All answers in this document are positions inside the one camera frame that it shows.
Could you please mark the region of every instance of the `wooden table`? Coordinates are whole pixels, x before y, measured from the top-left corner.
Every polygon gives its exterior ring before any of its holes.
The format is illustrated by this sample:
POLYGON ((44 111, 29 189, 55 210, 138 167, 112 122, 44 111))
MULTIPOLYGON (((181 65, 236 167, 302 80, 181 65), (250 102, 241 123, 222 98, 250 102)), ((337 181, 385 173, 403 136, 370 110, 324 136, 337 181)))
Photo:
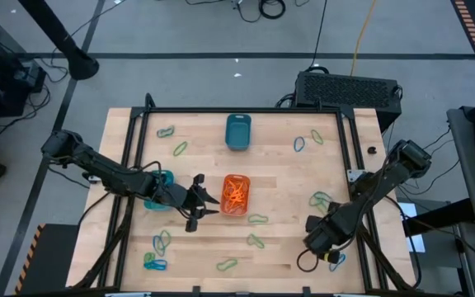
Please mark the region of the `wooden table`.
MULTIPOLYGON (((102 136, 100 153, 120 162, 130 109, 110 109, 102 136)), ((356 110, 356 123, 366 168, 377 171, 382 166, 384 147, 374 110, 356 110), (377 154, 366 153, 368 147, 377 154)), ((320 215, 308 205, 309 197, 324 191, 335 201, 349 200, 339 136, 334 115, 325 114, 251 114, 252 141, 246 152, 232 152, 224 143, 228 114, 155 113, 149 116, 142 164, 153 160, 171 170, 176 183, 189 187, 198 173, 205 174, 208 193, 220 199, 223 179, 230 173, 251 178, 249 214, 269 216, 269 223, 251 225, 247 217, 212 214, 199 221, 197 232, 186 233, 184 218, 175 210, 154 212, 136 200, 128 251, 125 258, 122 290, 183 291, 200 285, 203 292, 302 292, 309 286, 313 293, 362 293, 364 286, 356 244, 345 250, 346 261, 334 272, 320 262, 316 271, 301 272, 296 257, 305 247, 305 221, 308 215, 320 215), (159 139, 158 129, 174 125, 172 137, 159 139), (317 130, 324 144, 313 142, 311 130, 317 130), (294 139, 306 139, 306 146, 296 153, 294 139), (173 157, 174 148, 188 141, 185 152, 173 157), (166 229, 172 235, 167 248, 166 271, 149 271, 143 267, 143 255, 153 252, 152 239, 166 229), (254 233, 265 243, 264 249, 247 245, 254 233), (229 258, 238 264, 225 272, 216 264, 229 258)), ((135 127, 131 162, 134 159, 140 120, 135 127)), ((355 167, 349 125, 345 121, 350 145, 350 160, 355 167)), ((87 207, 104 194, 102 185, 91 186, 87 207)), ((103 201, 83 221, 75 247, 67 285, 79 281, 104 248, 113 198, 103 201)), ((218 209, 217 205, 209 208, 218 209)), ((402 277, 415 282, 407 243, 398 210, 383 200, 374 207, 380 244, 384 254, 402 277)), ((374 259, 369 254, 374 287, 378 287, 374 259)), ((111 257, 107 284, 113 283, 116 253, 111 257)), ((302 266, 311 267, 309 253, 302 266)))

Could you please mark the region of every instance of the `metal bracket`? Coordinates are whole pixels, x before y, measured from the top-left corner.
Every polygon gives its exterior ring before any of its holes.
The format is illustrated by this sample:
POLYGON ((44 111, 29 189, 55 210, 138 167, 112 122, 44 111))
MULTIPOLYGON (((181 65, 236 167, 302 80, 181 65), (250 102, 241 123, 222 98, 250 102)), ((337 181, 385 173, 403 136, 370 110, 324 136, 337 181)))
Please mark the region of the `metal bracket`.
POLYGON ((355 182, 364 173, 366 173, 365 170, 349 169, 347 170, 347 179, 349 180, 349 182, 355 182))

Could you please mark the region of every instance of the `teal plastic bowl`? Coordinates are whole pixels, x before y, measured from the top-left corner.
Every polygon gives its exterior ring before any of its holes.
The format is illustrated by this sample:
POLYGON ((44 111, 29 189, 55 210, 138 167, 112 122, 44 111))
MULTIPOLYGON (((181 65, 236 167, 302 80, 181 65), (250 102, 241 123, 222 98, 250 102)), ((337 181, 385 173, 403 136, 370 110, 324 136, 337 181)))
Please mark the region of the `teal plastic bowl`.
POLYGON ((252 119, 249 115, 231 114, 227 118, 224 142, 232 151, 244 151, 251 143, 252 119))
MULTIPOLYGON (((164 182, 165 185, 171 185, 174 182, 174 177, 173 173, 169 170, 162 170, 162 174, 166 176, 166 181, 164 182)), ((152 173, 158 173, 158 170, 153 170, 152 173)), ((144 207, 146 207, 149 210, 153 211, 166 211, 166 210, 171 210, 172 208, 170 206, 166 205, 161 205, 152 201, 145 201, 144 202, 144 207)))

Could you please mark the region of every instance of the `orange container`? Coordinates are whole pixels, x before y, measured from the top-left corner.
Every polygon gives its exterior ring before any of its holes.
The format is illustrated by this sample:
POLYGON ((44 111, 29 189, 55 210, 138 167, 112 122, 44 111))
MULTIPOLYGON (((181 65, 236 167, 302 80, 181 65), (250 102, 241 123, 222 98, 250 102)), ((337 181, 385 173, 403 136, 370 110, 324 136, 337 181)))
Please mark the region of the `orange container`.
POLYGON ((248 177, 237 174, 227 175, 223 182, 221 212, 234 216, 246 215, 250 186, 251 180, 248 177))

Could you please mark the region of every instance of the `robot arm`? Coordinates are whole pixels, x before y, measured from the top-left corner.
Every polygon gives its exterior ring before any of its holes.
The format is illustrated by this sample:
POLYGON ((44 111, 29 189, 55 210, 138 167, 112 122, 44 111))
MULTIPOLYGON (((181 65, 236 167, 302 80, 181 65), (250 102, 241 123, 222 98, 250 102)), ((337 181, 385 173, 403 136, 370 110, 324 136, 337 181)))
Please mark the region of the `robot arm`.
POLYGON ((381 201, 391 190, 409 178, 425 175, 431 156, 417 144, 399 141, 389 152, 383 168, 376 173, 366 172, 350 185, 352 202, 329 205, 325 217, 308 216, 303 240, 306 248, 323 259, 333 245, 341 246, 355 236, 364 214, 381 201))
POLYGON ((92 147, 83 143, 79 134, 67 130, 53 132, 41 148, 41 152, 53 164, 66 168, 73 163, 99 177, 106 191, 113 194, 137 196, 143 200, 176 208, 188 218, 187 232, 196 231, 198 219, 218 213, 217 210, 206 209, 205 202, 214 204, 219 202, 199 185, 204 181, 202 174, 194 178, 194 184, 188 190, 177 184, 166 185, 165 175, 126 168, 95 152, 92 147))

